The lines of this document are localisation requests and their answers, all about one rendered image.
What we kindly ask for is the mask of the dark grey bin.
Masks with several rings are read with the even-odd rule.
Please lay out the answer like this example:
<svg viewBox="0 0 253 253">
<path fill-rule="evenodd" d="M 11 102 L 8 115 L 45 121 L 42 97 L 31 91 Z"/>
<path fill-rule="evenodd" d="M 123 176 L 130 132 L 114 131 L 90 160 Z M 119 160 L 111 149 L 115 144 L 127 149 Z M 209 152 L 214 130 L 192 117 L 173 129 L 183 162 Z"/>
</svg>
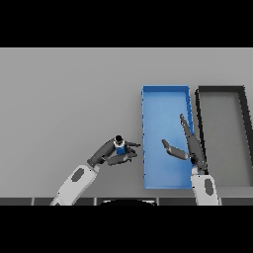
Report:
<svg viewBox="0 0 253 253">
<path fill-rule="evenodd" d="M 200 139 L 218 187 L 253 187 L 253 128 L 244 86 L 199 86 Z"/>
</svg>

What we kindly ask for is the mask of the blue pipe with dark end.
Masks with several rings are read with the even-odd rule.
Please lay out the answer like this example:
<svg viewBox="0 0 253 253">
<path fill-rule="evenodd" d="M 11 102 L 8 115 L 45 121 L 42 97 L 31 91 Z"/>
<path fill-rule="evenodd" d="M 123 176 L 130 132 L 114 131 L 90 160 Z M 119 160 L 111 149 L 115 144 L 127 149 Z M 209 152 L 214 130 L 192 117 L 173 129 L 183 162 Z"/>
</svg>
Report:
<svg viewBox="0 0 253 253">
<path fill-rule="evenodd" d="M 118 155 L 123 155 L 126 153 L 125 140 L 120 135 L 117 135 L 115 137 L 114 146 L 115 146 L 116 153 Z"/>
</svg>

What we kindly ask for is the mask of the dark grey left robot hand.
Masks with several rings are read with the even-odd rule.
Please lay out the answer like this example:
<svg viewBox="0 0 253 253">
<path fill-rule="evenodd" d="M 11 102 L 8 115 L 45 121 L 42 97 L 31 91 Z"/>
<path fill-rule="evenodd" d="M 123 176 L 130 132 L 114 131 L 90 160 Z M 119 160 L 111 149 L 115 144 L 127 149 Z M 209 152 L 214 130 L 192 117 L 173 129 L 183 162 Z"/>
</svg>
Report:
<svg viewBox="0 0 253 253">
<path fill-rule="evenodd" d="M 87 163 L 91 167 L 95 167 L 98 164 L 103 164 L 107 162 L 109 166 L 119 165 L 131 161 L 137 156 L 135 147 L 140 147 L 139 143 L 129 142 L 125 140 L 126 153 L 123 155 L 118 155 L 114 146 L 114 138 L 111 138 L 105 142 L 91 158 L 87 160 Z"/>
</svg>

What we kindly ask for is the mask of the blue bin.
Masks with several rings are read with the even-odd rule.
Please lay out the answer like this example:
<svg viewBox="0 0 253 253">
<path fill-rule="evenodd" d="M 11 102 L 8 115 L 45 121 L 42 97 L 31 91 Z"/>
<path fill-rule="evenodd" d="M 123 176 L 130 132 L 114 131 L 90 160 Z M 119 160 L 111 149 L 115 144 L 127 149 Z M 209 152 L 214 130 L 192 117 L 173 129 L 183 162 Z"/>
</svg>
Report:
<svg viewBox="0 0 253 253">
<path fill-rule="evenodd" d="M 169 155 L 162 144 L 165 139 L 171 146 L 188 151 L 180 115 L 194 132 L 190 87 L 143 85 L 141 96 L 144 189 L 191 189 L 191 161 Z"/>
</svg>

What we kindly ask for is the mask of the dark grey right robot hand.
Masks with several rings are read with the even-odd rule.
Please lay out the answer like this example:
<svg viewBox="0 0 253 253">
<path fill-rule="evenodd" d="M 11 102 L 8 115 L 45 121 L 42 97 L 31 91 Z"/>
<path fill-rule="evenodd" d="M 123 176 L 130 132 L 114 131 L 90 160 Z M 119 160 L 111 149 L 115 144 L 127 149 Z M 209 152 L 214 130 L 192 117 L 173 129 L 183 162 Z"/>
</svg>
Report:
<svg viewBox="0 0 253 253">
<path fill-rule="evenodd" d="M 180 115 L 180 121 L 187 140 L 188 151 L 170 145 L 166 139 L 162 139 L 161 142 L 169 155 L 181 160 L 190 159 L 199 173 L 207 175 L 209 173 L 208 165 L 202 146 L 196 136 L 191 133 L 190 127 L 183 114 Z"/>
</svg>

